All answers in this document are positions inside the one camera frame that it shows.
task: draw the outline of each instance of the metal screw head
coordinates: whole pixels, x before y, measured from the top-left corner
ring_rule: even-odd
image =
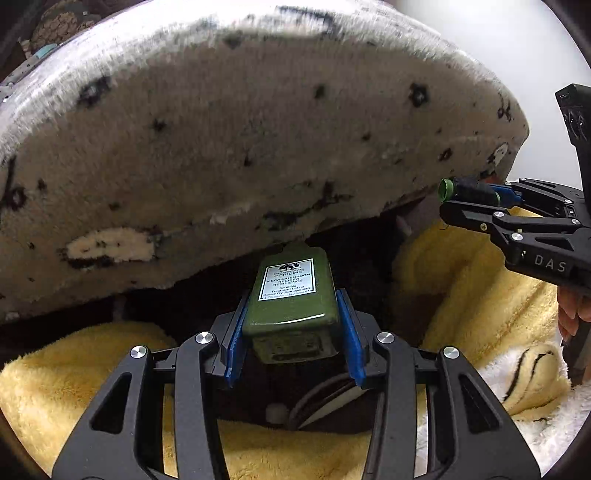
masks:
[[[129,353],[133,358],[142,358],[148,353],[148,349],[143,345],[134,346]]]
[[[201,332],[195,336],[195,341],[205,345],[213,340],[213,335],[209,332]]]
[[[394,335],[390,332],[379,332],[377,338],[380,343],[392,343],[394,341]]]
[[[460,356],[460,351],[454,346],[447,346],[443,349],[443,355],[453,360]]]

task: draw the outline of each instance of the white round object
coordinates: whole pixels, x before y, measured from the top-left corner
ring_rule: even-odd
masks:
[[[290,411],[283,403],[269,403],[265,410],[265,419],[271,425],[283,425]]]

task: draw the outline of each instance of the human hand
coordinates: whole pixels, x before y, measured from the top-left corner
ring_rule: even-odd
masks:
[[[558,329],[564,341],[568,341],[577,334],[579,319],[591,322],[591,298],[569,288],[558,287],[556,299],[558,300]],[[591,365],[588,365],[585,369],[583,381],[591,379],[590,367]]]

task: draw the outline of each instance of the black stripe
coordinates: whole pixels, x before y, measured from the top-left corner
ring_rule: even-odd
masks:
[[[505,398],[503,399],[503,401],[507,401],[507,398],[509,398],[509,396],[513,393],[513,390],[517,386],[517,380],[519,379],[519,369],[521,368],[521,364],[523,363],[523,359],[525,358],[525,354],[529,351],[530,351],[530,349],[528,348],[525,352],[523,352],[521,354],[521,357],[520,357],[519,361],[517,362],[517,368],[515,369],[515,374],[513,375],[513,381],[511,382],[511,385],[509,386],[509,390],[507,390],[507,393],[505,394]]]
[[[537,367],[537,366],[538,366],[538,362],[539,362],[540,360],[542,360],[542,358],[544,358],[546,355],[552,355],[552,352],[540,353],[540,354],[539,354],[539,355],[536,357],[536,359],[535,359],[535,362],[534,362],[534,367],[531,369],[531,377],[530,377],[530,380],[531,380],[532,378],[534,378],[534,375],[535,375],[535,367]]]

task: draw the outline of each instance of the green bottle cap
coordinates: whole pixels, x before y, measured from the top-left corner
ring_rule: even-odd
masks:
[[[450,179],[442,179],[437,189],[437,197],[441,203],[450,200],[453,197],[453,182]]]

